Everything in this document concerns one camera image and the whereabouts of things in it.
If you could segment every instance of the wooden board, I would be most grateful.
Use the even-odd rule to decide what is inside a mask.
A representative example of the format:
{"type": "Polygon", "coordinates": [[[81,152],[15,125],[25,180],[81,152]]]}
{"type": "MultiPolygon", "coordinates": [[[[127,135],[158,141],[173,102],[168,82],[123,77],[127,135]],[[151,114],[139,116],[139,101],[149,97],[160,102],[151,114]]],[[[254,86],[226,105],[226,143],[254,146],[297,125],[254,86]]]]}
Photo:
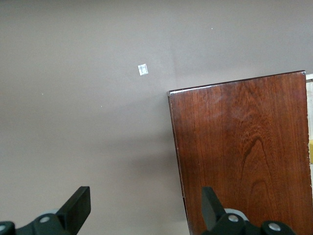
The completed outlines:
{"type": "Polygon", "coordinates": [[[313,234],[306,78],[302,71],[169,91],[189,231],[205,230],[201,188],[260,226],[313,234]]]}

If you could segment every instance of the bolt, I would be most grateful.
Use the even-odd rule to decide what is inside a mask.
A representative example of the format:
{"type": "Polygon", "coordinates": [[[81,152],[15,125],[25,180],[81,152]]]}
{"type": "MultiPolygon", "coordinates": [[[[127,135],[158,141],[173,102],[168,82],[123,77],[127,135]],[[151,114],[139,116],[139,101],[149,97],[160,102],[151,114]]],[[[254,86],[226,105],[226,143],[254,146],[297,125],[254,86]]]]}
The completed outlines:
{"type": "Polygon", "coordinates": [[[270,223],[270,224],[268,224],[268,226],[269,226],[270,229],[272,229],[274,231],[278,231],[278,232],[281,231],[281,228],[280,228],[280,226],[278,224],[270,223]]]}
{"type": "Polygon", "coordinates": [[[41,219],[39,220],[39,222],[40,222],[40,223],[45,223],[45,222],[47,222],[47,221],[49,221],[49,220],[50,220],[50,218],[49,218],[48,216],[46,216],[46,217],[41,218],[41,219]]]}
{"type": "Polygon", "coordinates": [[[231,222],[235,222],[235,223],[239,221],[238,217],[235,216],[235,215],[233,215],[233,214],[231,214],[231,215],[228,217],[228,219],[229,219],[231,222]]]}

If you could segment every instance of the white sticker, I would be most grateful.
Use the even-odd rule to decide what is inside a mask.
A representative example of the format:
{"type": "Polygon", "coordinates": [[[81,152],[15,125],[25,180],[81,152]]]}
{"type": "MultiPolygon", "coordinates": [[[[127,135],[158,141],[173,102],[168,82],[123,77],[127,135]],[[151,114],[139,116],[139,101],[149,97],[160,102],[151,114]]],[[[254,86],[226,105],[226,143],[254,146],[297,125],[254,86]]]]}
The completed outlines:
{"type": "Polygon", "coordinates": [[[147,65],[146,64],[138,65],[138,69],[139,69],[140,76],[148,74],[148,69],[147,69],[147,65]]]}

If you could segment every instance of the yellow object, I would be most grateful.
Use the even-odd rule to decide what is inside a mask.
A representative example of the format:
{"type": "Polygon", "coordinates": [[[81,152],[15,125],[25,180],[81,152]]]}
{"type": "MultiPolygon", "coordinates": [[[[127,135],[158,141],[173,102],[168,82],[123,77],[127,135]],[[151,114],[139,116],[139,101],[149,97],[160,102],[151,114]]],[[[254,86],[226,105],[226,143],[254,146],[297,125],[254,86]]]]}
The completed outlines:
{"type": "Polygon", "coordinates": [[[309,150],[310,150],[310,163],[313,164],[313,140],[310,140],[309,150]]]}

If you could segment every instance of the white speck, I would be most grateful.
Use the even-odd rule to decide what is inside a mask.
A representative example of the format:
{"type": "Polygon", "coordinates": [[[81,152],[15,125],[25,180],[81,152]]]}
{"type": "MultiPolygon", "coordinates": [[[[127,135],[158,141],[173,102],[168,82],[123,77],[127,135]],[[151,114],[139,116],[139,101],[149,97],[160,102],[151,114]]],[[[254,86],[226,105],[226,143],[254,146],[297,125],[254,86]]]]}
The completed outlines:
{"type": "Polygon", "coordinates": [[[147,69],[147,65],[146,64],[138,65],[138,69],[139,69],[140,76],[148,74],[148,69],[147,69]]]}

